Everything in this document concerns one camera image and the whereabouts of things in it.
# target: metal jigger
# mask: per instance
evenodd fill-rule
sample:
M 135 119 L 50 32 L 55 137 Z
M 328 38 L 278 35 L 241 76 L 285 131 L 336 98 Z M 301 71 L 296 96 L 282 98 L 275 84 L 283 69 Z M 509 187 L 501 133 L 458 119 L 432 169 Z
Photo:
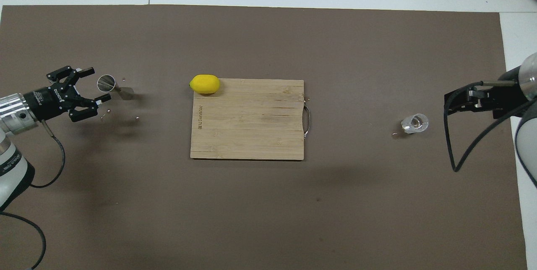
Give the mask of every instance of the metal jigger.
M 97 88 L 101 92 L 117 92 L 121 99 L 132 100 L 134 98 L 134 90 L 129 87 L 119 87 L 111 75 L 102 75 L 97 80 Z

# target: brown paper backdrop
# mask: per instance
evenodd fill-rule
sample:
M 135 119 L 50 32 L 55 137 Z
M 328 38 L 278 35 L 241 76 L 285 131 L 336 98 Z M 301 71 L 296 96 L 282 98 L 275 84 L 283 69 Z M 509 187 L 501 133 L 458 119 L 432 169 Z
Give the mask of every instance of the brown paper backdrop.
M 139 97 L 107 102 L 103 121 L 50 121 L 65 173 L 6 209 L 46 233 L 42 269 L 526 268 L 509 124 L 460 173 L 443 137 L 443 94 L 505 70 L 497 13 L 4 6 L 0 96 L 65 65 L 95 67 L 83 96 L 109 73 Z M 198 73 L 305 80 L 305 160 L 190 159 Z M 414 113 L 429 129 L 393 139 Z M 491 121 L 452 116 L 457 157 Z M 13 141 L 36 183 L 54 176 L 59 151 L 42 128 Z M 32 228 L 0 218 L 2 269 L 39 250 Z

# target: lemon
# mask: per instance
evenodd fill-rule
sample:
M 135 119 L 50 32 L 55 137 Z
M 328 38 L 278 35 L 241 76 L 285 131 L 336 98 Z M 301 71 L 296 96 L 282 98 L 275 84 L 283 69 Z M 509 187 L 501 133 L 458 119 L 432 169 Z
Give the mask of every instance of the lemon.
M 189 85 L 198 94 L 213 94 L 220 88 L 220 80 L 215 75 L 197 75 Z

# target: label on robot arm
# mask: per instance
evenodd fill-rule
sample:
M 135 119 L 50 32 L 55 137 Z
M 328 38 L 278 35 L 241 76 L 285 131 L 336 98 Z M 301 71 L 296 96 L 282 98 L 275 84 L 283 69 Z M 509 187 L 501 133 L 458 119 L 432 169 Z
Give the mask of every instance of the label on robot arm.
M 15 153 L 13 153 L 13 155 L 7 161 L 0 165 L 0 176 L 3 176 L 11 169 L 15 168 L 15 166 L 19 164 L 22 158 L 23 155 L 21 154 L 21 152 L 17 148 L 15 148 Z
M 40 93 L 40 92 L 33 92 L 34 94 L 34 97 L 35 97 L 35 101 L 37 102 L 37 104 L 39 105 L 43 105 L 43 95 Z

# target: brand logo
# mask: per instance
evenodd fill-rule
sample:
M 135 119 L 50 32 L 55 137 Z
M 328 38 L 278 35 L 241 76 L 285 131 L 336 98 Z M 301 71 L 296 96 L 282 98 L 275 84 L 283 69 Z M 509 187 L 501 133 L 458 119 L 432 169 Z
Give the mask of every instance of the brand logo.
M 200 108 L 198 109 L 198 129 L 201 129 L 201 115 L 203 114 L 203 107 L 200 105 Z
M 55 94 L 56 94 L 56 96 L 58 97 L 58 101 L 60 101 L 60 102 L 65 102 L 65 100 L 64 100 L 64 99 L 62 99 L 62 96 L 61 96 L 61 95 L 59 94 L 59 92 L 58 92 L 58 89 L 57 89 L 57 88 L 55 88 L 55 89 L 54 89 L 54 93 L 55 93 Z
M 40 92 L 34 92 L 35 101 L 39 105 L 43 105 L 43 95 Z
M 0 176 L 3 176 L 5 173 L 9 172 L 11 169 L 15 168 L 19 161 L 23 158 L 23 155 L 18 149 L 15 149 L 15 153 L 2 165 L 0 165 Z

